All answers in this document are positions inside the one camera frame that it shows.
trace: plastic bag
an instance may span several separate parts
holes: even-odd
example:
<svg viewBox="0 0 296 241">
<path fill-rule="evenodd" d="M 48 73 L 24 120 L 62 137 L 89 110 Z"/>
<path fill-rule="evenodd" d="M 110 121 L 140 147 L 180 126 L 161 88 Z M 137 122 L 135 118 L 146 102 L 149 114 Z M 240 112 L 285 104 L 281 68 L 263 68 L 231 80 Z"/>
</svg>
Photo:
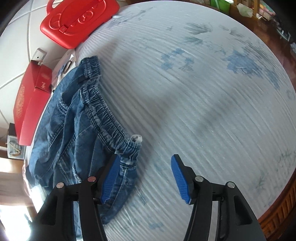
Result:
<svg viewBox="0 0 296 241">
<path fill-rule="evenodd" d="M 244 4 L 239 3 L 237 5 L 237 9 L 239 13 L 244 17 L 251 18 L 253 16 L 253 9 L 245 6 Z"/>
</svg>

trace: round table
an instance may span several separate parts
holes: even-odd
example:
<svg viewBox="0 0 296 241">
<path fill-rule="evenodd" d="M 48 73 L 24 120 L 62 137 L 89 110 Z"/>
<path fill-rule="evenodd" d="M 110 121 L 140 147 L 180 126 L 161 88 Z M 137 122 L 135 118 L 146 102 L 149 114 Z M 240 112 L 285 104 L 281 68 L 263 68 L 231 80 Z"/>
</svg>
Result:
<svg viewBox="0 0 296 241">
<path fill-rule="evenodd" d="M 134 4 L 76 55 L 99 57 L 107 105 L 143 137 L 138 183 L 106 226 L 109 240 L 183 240 L 192 206 L 179 195 L 173 154 L 210 182 L 235 182 L 257 218 L 291 177 L 294 89 L 268 47 L 227 15 L 178 1 Z"/>
</svg>

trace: white tiled wall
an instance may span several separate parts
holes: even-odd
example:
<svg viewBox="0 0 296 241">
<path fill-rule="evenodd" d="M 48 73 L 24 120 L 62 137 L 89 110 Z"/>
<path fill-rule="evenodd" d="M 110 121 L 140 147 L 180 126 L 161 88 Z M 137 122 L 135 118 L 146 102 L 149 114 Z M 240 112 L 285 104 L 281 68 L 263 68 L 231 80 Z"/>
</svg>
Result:
<svg viewBox="0 0 296 241">
<path fill-rule="evenodd" d="M 62 0 L 56 0 L 54 7 Z M 0 37 L 0 139 L 5 139 L 22 76 L 37 48 L 47 52 L 44 64 L 54 68 L 66 49 L 40 31 L 48 0 L 29 0 L 19 10 Z"/>
</svg>

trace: gold emblem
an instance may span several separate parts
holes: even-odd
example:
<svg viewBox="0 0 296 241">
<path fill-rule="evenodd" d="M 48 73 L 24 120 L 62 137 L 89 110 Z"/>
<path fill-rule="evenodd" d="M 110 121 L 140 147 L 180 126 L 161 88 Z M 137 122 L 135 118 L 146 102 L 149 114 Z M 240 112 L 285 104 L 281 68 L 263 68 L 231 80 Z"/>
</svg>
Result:
<svg viewBox="0 0 296 241">
<path fill-rule="evenodd" d="M 25 87 L 21 85 L 19 92 L 17 94 L 17 99 L 15 101 L 16 105 L 16 117 L 20 118 L 22 116 L 22 107 L 25 101 Z"/>
</svg>

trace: wooden floor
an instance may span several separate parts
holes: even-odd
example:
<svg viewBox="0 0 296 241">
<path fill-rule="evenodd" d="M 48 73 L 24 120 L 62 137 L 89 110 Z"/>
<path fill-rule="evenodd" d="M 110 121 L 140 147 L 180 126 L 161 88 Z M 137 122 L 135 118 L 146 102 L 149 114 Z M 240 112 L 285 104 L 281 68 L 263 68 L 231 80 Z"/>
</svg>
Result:
<svg viewBox="0 0 296 241">
<path fill-rule="evenodd" d="M 287 72 L 296 90 L 296 54 L 290 50 L 290 44 L 280 39 L 276 30 L 262 22 L 254 27 L 253 32 L 270 48 Z"/>
</svg>

